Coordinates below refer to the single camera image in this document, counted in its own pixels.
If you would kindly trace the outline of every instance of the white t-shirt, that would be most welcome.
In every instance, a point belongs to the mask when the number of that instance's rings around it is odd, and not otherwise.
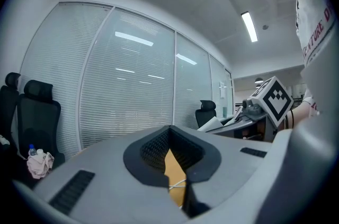
[[[337,29],[335,12],[329,0],[297,0],[297,35],[305,67],[332,38]],[[304,101],[311,105],[310,117],[318,113],[317,105],[307,89]]]

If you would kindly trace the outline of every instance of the black slot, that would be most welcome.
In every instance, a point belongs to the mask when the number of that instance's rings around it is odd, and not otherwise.
[[[90,184],[94,175],[92,172],[78,171],[49,204],[58,211],[68,215]]]
[[[267,154],[266,151],[255,150],[255,149],[250,149],[250,148],[242,148],[240,151],[242,153],[250,154],[250,155],[261,157],[261,158],[264,158],[266,156],[266,154]]]

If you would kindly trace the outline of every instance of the water bottle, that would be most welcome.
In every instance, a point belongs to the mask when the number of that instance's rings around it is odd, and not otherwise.
[[[36,149],[34,148],[34,145],[33,145],[33,144],[30,144],[29,155],[30,155],[30,156],[37,155],[37,151],[36,151]]]

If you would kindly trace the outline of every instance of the office chair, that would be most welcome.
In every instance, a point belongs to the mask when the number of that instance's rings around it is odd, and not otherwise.
[[[195,118],[197,119],[199,128],[210,119],[217,116],[215,102],[210,100],[200,100],[200,102],[200,109],[195,111]]]
[[[65,155],[57,148],[56,134],[61,106],[52,99],[53,85],[30,80],[19,96],[17,121],[19,151],[27,158],[29,145],[54,156],[53,168],[65,162]]]
[[[19,99],[19,92],[17,91],[19,77],[20,74],[18,73],[9,73],[5,79],[6,86],[2,86],[0,89],[0,135],[10,142],[9,147],[15,153],[17,150],[12,138],[11,126]]]

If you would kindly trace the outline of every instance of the chair headrest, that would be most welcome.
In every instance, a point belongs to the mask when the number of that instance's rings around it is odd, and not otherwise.
[[[200,102],[201,102],[201,110],[203,111],[214,110],[217,107],[214,101],[200,100]]]
[[[6,76],[5,83],[8,87],[12,87],[14,89],[17,89],[17,83],[19,81],[19,77],[21,74],[17,73],[9,73]]]
[[[51,102],[53,85],[43,83],[36,80],[30,80],[27,82],[24,88],[24,93],[27,97],[41,101]]]

